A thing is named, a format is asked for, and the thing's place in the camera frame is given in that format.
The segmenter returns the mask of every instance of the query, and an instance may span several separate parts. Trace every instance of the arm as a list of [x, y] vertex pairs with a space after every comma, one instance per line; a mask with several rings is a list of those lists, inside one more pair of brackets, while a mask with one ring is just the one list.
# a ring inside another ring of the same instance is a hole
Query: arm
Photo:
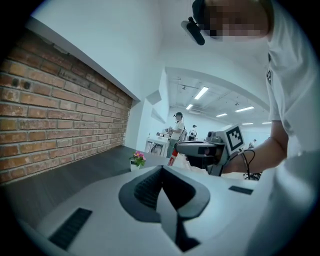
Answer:
[[[244, 153], [249, 165], [250, 173], [261, 173], [262, 171], [276, 167], [287, 157], [288, 135], [284, 130], [281, 121], [272, 121], [271, 135], [260, 146], [255, 147], [254, 153], [246, 151]], [[247, 169], [241, 155], [236, 156], [225, 166], [223, 173], [246, 173]]]

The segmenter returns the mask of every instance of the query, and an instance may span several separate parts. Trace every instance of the black cap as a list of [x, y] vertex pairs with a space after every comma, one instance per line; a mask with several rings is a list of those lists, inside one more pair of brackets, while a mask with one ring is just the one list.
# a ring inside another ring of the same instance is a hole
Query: black cap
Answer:
[[195, 0], [192, 4], [192, 12], [195, 21], [198, 24], [203, 24], [205, 16], [205, 0]]

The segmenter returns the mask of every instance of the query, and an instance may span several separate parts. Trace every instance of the white table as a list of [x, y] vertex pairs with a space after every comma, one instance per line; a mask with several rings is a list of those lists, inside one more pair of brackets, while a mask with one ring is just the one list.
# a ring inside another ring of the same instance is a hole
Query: white table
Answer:
[[153, 147], [153, 144], [156, 143], [156, 144], [160, 144], [162, 145], [162, 150], [161, 150], [161, 156], [162, 157], [166, 157], [166, 153], [167, 153], [167, 148], [168, 148], [168, 138], [165, 138], [165, 137], [160, 137], [160, 136], [154, 136], [154, 137], [148, 137], [146, 138], [146, 142], [145, 142], [145, 151], [147, 153], [150, 153], [149, 152], [149, 147], [148, 147], [148, 144], [151, 143], [151, 149]]

